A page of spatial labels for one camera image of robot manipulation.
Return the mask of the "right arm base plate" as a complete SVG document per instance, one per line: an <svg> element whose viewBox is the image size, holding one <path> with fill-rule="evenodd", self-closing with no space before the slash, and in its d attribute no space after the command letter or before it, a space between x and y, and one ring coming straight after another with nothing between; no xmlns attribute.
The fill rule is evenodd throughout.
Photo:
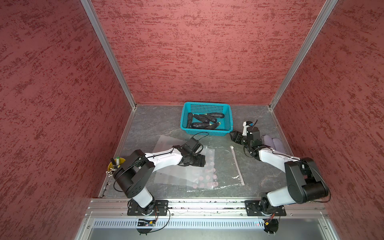
<svg viewBox="0 0 384 240"><path fill-rule="evenodd" d="M273 207L267 199L257 201L245 201L245 209L248 217L285 217L287 215L283 206Z"/></svg>

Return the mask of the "clear zip-top bag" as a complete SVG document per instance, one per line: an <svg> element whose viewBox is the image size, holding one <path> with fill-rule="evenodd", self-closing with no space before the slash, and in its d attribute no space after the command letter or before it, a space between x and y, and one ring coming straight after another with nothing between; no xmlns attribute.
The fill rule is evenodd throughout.
<svg viewBox="0 0 384 240"><path fill-rule="evenodd" d="M166 151L174 145L182 145L183 140L168 136L160 136L153 152ZM156 171L154 182L157 184L187 186L187 167L169 166Z"/></svg>

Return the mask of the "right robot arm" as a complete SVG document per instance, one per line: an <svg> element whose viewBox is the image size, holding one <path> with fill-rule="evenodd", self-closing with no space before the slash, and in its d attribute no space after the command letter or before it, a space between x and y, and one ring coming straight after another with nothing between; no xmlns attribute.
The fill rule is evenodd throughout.
<svg viewBox="0 0 384 240"><path fill-rule="evenodd" d="M274 149L277 141L269 136L230 133L231 140L243 146L245 154L259 162L269 164L286 175L286 187L262 195L255 209L264 216L272 216L285 205L318 202L331 197L330 188L311 158L297 158Z"/></svg>

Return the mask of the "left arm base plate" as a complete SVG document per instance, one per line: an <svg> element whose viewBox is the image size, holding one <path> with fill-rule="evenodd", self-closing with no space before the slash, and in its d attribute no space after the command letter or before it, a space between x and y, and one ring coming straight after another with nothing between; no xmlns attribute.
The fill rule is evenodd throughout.
<svg viewBox="0 0 384 240"><path fill-rule="evenodd" d="M168 214L168 205L168 200L153 200L147 207L142 208L136 201L130 200L127 205L127 215L137 217L162 217Z"/></svg>

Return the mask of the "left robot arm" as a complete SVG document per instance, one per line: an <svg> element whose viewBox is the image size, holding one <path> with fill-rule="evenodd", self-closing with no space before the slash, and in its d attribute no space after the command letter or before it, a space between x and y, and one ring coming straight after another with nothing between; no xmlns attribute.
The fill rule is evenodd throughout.
<svg viewBox="0 0 384 240"><path fill-rule="evenodd" d="M138 205L140 215L157 214L155 199L146 188L152 173L170 166L202 168L206 164L202 150L203 146L199 143L176 145L157 153L135 150L114 171L115 183L127 198Z"/></svg>

